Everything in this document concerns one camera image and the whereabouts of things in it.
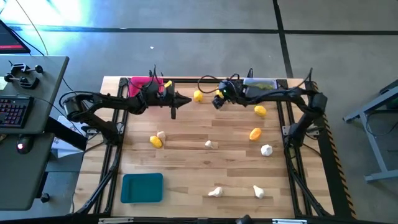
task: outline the black keyboard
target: black keyboard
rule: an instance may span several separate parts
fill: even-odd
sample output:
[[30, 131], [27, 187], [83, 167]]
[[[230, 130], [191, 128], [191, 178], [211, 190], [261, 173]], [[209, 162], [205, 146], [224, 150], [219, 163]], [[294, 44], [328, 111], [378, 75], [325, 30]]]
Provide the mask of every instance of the black keyboard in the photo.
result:
[[24, 128], [32, 104], [31, 96], [0, 95], [0, 128]]

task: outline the wooden table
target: wooden table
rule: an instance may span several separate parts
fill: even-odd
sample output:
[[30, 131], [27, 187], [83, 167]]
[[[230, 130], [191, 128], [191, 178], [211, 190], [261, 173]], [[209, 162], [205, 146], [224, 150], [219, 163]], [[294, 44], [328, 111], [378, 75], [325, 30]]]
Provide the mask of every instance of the wooden table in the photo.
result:
[[[102, 93], [116, 95], [120, 77], [104, 77]], [[288, 79], [289, 86], [301, 79]], [[203, 84], [212, 90], [215, 84]], [[176, 90], [193, 96], [196, 83], [176, 83]], [[112, 216], [129, 217], [241, 217], [293, 218], [292, 200], [278, 112], [275, 102], [265, 102], [265, 118], [254, 114], [254, 106], [225, 104], [214, 109], [211, 99], [204, 96], [202, 103], [191, 102], [177, 110], [177, 119], [170, 119], [170, 108], [151, 107], [142, 115], [130, 114], [124, 137]], [[293, 105], [295, 119], [302, 112]], [[111, 120], [113, 110], [100, 109], [101, 118]], [[258, 141], [250, 141], [253, 128], [261, 128]], [[149, 137], [165, 131], [167, 140], [161, 149], [152, 147]], [[214, 149], [206, 149], [211, 140]], [[87, 147], [98, 144], [95, 137]], [[305, 139], [305, 143], [318, 149], [318, 143]], [[270, 144], [274, 153], [261, 155], [262, 145]], [[80, 208], [97, 187], [103, 165], [105, 146], [84, 156], [75, 190], [75, 206]], [[309, 148], [301, 148], [308, 188], [325, 210], [333, 213], [328, 184], [321, 157]], [[164, 175], [164, 199], [152, 204], [123, 204], [120, 202], [124, 174], [160, 172]], [[265, 197], [254, 196], [253, 185], [265, 190]], [[222, 197], [209, 197], [209, 191], [222, 187]], [[301, 191], [300, 208], [304, 211]], [[104, 191], [103, 206], [108, 197]]]

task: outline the gray floor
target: gray floor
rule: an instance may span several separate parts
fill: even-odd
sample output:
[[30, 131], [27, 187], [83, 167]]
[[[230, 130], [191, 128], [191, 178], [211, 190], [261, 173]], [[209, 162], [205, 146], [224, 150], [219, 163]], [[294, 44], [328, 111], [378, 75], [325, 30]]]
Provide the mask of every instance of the gray floor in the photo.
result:
[[[37, 0], [38, 6], [27, 0], [20, 2], [32, 20], [43, 25], [277, 28], [271, 0], [49, 1], [55, 9], [44, 0]], [[285, 29], [398, 30], [395, 0], [280, 0], [279, 6]], [[29, 23], [19, 10], [9, 1], [0, 18], [10, 24]], [[35, 32], [19, 33], [43, 49]], [[277, 34], [41, 34], [50, 55], [70, 57], [65, 79], [76, 90], [98, 91], [104, 75], [145, 75], [155, 63], [170, 76], [246, 74], [252, 67], [256, 77], [286, 77]], [[358, 218], [397, 223], [398, 178], [364, 182], [363, 175], [379, 172], [376, 160], [361, 126], [345, 124], [341, 118], [398, 78], [398, 36], [287, 35], [286, 39], [294, 77], [304, 77], [313, 67], [313, 79], [329, 98], [326, 113]], [[60, 93], [65, 91], [63, 85]], [[387, 152], [387, 147], [393, 148], [385, 143], [397, 134], [394, 131], [385, 137], [388, 139], [380, 139], [389, 168], [397, 168], [398, 153]], [[80, 161], [78, 156], [52, 161], [48, 170], [78, 170]], [[53, 201], [35, 202], [27, 212], [0, 212], [0, 220], [68, 213], [77, 174], [57, 172], [50, 177], [45, 190], [53, 195]]]

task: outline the pink object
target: pink object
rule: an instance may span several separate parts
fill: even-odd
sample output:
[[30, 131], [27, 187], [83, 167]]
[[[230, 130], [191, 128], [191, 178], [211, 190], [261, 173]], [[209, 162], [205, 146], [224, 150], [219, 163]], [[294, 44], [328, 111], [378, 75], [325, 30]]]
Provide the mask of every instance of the pink object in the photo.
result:
[[[129, 83], [129, 96], [137, 95], [137, 93], [139, 93], [139, 88], [142, 88], [142, 86], [145, 84], [149, 84], [151, 80], [152, 80], [152, 77], [131, 77], [130, 83]], [[163, 79], [155, 77], [153, 82], [160, 84], [159, 92], [163, 92], [163, 90], [164, 90]]]

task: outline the white figurine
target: white figurine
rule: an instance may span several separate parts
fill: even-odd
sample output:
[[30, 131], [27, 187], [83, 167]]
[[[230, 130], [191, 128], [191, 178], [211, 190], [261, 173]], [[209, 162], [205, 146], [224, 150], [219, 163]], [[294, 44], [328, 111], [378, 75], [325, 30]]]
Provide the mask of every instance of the white figurine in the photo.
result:
[[162, 141], [162, 143], [164, 144], [166, 141], [166, 134], [164, 133], [164, 131], [159, 131], [156, 136]]
[[220, 197], [223, 194], [223, 188], [217, 187], [214, 191], [209, 192], [209, 196]]
[[213, 144], [211, 143], [210, 140], [205, 143], [205, 146], [206, 146], [206, 148], [209, 148], [209, 149], [213, 148]]
[[261, 147], [261, 154], [263, 156], [270, 156], [272, 154], [272, 146], [265, 145]]
[[254, 185], [253, 188], [254, 188], [254, 194], [256, 195], [256, 197], [259, 199], [262, 199], [264, 196], [264, 190], [257, 187], [256, 185]]

